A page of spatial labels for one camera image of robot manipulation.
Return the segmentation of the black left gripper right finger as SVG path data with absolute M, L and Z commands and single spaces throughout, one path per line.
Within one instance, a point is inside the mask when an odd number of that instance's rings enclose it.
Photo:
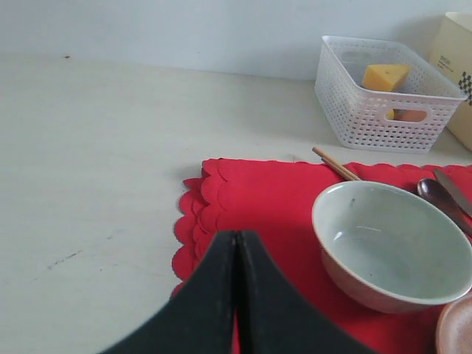
M 257 233 L 236 234 L 237 331 L 241 353 L 372 353 L 292 286 Z

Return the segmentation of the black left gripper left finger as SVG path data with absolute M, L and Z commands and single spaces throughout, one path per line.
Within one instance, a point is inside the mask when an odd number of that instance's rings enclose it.
M 234 324 L 234 231 L 218 232 L 169 302 L 104 353 L 230 353 Z

